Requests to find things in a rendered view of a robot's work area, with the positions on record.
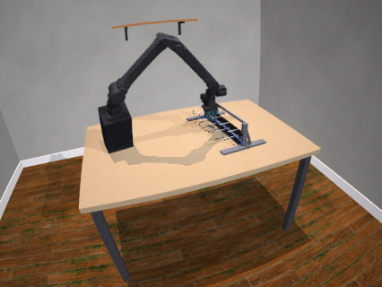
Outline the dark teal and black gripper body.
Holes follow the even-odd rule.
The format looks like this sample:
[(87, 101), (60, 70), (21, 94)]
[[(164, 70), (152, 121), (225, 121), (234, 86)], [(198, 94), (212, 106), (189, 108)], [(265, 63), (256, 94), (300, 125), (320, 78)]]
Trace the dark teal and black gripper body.
[(206, 106), (202, 105), (202, 108), (208, 112), (217, 111), (217, 110), (219, 110), (217, 108), (220, 108), (220, 107), (221, 107), (220, 105), (215, 103), (215, 98), (213, 98), (213, 99), (206, 98)]

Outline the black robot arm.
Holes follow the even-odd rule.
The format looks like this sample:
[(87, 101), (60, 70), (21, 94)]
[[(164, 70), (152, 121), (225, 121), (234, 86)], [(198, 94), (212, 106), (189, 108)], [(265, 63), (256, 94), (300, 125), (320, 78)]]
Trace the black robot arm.
[[(206, 93), (200, 94), (202, 103), (206, 106), (206, 98), (213, 99), (216, 97), (226, 96), (227, 88), (219, 85), (204, 66), (197, 61), (195, 56), (182, 44), (182, 42), (172, 35), (158, 33), (153, 43), (142, 53), (129, 70), (116, 82), (109, 85), (108, 101), (105, 107), (107, 111), (108, 121), (123, 118), (121, 103), (126, 99), (129, 88), (144, 69), (155, 59), (161, 51), (170, 48), (177, 53), (208, 85)], [(183, 47), (182, 47), (183, 46)], [(176, 50), (176, 51), (175, 51)], [(219, 87), (220, 86), (220, 87)], [(210, 91), (209, 91), (210, 90)], [(213, 93), (214, 92), (214, 93)], [(115, 105), (119, 104), (119, 105)]]

